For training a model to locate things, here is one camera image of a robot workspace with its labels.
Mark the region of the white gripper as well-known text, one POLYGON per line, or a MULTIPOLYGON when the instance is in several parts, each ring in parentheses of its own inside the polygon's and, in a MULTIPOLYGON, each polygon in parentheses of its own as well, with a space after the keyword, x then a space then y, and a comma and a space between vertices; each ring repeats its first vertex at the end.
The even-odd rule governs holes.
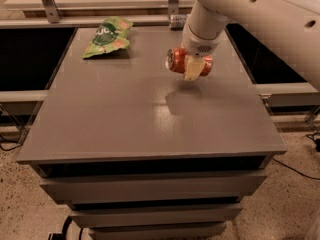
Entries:
POLYGON ((202 57, 210 55, 221 39, 223 28, 217 25, 186 24, 182 33, 182 46, 189 55, 185 58, 185 81, 196 80, 205 67, 202 57))

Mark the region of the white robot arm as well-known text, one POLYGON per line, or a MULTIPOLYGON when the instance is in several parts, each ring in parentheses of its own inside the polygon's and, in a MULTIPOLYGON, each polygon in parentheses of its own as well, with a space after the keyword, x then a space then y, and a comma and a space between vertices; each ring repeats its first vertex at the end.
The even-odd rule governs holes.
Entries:
POLYGON ((211 54, 230 22, 236 22, 320 89, 319 10, 300 0, 195 0, 183 29, 187 54, 211 54))

